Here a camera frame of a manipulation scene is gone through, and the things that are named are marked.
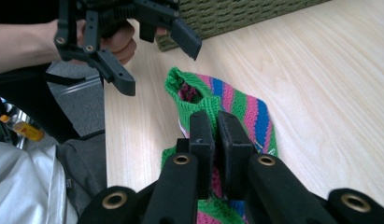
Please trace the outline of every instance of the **light wood surface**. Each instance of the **light wood surface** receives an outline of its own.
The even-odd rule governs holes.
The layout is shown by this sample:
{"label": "light wood surface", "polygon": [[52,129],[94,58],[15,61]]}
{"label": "light wood surface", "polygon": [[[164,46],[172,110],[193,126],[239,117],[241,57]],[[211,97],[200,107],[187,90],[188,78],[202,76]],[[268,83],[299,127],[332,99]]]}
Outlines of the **light wood surface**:
{"label": "light wood surface", "polygon": [[310,191],[356,189],[384,206],[384,0],[333,0],[212,37],[196,62],[137,43],[136,97],[105,85],[109,186],[155,181],[182,137],[164,90],[177,66],[265,101],[279,157]]}

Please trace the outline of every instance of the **striped knitted fabric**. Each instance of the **striped knitted fabric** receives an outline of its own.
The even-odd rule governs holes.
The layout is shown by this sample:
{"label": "striped knitted fabric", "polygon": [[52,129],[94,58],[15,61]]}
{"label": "striped knitted fabric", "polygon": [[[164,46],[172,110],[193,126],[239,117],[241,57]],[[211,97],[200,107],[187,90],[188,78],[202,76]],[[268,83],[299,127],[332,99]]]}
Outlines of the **striped knitted fabric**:
{"label": "striped knitted fabric", "polygon": [[[238,117],[259,153],[277,155],[274,125],[263,101],[235,90],[214,77],[185,73],[177,68],[169,71],[165,89],[177,105],[179,125],[186,137],[189,137],[190,115],[204,110],[209,117],[213,137],[218,139],[217,116],[222,110]],[[162,164],[174,153],[174,147],[165,150]],[[216,167],[213,171],[212,197],[198,202],[197,223],[245,223],[244,203],[222,199],[219,171]]]}

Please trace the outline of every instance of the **black sleeve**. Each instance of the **black sleeve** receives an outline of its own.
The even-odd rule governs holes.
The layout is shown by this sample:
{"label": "black sleeve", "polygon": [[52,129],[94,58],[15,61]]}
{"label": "black sleeve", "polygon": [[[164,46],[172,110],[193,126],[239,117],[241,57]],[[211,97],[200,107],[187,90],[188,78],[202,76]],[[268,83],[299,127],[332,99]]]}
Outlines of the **black sleeve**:
{"label": "black sleeve", "polygon": [[60,0],[0,0],[0,23],[34,24],[58,18]]}

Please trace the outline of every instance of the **woven wicker surface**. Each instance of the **woven wicker surface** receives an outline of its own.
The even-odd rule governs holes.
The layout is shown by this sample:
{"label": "woven wicker surface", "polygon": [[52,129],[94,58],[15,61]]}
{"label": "woven wicker surface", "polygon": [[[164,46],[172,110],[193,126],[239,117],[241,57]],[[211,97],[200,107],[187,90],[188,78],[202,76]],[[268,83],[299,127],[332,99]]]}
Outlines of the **woven wicker surface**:
{"label": "woven wicker surface", "polygon": [[[180,0],[180,17],[206,39],[328,0]],[[161,51],[177,44],[157,36]]]}

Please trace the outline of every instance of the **gray cloth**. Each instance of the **gray cloth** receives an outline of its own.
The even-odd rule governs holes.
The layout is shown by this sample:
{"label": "gray cloth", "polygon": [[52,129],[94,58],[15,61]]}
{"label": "gray cloth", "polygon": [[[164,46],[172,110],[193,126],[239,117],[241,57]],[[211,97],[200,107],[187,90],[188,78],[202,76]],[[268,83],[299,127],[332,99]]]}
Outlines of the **gray cloth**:
{"label": "gray cloth", "polygon": [[20,150],[0,142],[0,223],[73,224],[56,147]]}
{"label": "gray cloth", "polygon": [[105,134],[68,140],[57,146],[56,156],[64,167],[66,194],[80,217],[93,197],[107,188]]}

